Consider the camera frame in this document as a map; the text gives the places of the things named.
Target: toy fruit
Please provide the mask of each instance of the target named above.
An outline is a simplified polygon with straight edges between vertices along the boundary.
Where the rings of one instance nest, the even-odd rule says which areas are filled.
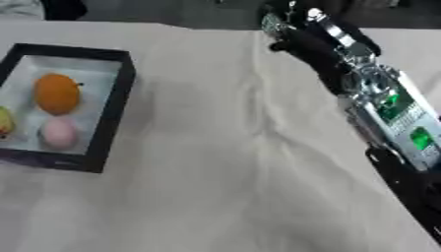
[[[46,121],[40,129],[43,142],[56,150],[72,148],[78,139],[74,123],[65,117],[53,117]]]
[[[15,129],[14,119],[9,110],[0,106],[0,139],[6,138]]]
[[[52,115],[67,114],[80,102],[78,85],[69,77],[47,74],[35,84],[35,101]]]

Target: pink ball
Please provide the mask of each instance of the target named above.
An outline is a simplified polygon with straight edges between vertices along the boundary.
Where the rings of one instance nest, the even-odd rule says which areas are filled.
[[[40,130],[46,145],[57,150],[72,148],[78,138],[74,123],[65,117],[53,117],[46,121]]]

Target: black box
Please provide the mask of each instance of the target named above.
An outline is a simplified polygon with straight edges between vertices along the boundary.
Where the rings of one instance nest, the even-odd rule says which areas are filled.
[[[33,85],[47,73],[68,75],[83,84],[82,107],[71,115],[81,135],[74,150],[54,151],[38,143],[38,128],[52,115],[33,101]],[[15,139],[0,140],[0,159],[101,173],[135,76],[127,51],[15,44],[0,63],[0,106],[14,108],[19,133]]]

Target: white tablecloth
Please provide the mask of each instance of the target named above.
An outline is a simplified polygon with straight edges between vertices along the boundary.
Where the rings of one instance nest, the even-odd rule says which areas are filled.
[[[367,31],[441,111],[441,31]],[[0,164],[3,252],[439,251],[303,63],[257,31],[2,23],[15,42],[129,50],[104,174]]]

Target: black glove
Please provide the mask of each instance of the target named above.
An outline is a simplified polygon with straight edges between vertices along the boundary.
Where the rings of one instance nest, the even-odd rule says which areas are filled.
[[[326,8],[329,8],[326,5],[329,6],[330,2],[340,3],[337,6],[342,6],[345,1],[303,0],[299,3],[303,4],[305,9],[325,7],[323,11],[326,13]],[[269,12],[283,17],[288,12],[288,1],[272,0],[267,2],[260,10],[260,17]],[[331,18],[344,32],[350,34],[355,40],[366,44],[377,56],[381,55],[380,46],[363,34],[360,29],[341,21],[339,16],[331,15]],[[270,46],[270,49],[286,51],[309,64],[332,94],[339,95],[343,92],[341,80],[344,70],[339,68],[340,58],[334,51],[335,47],[326,39],[320,37],[320,34],[314,31],[291,31],[286,40],[275,42]]]

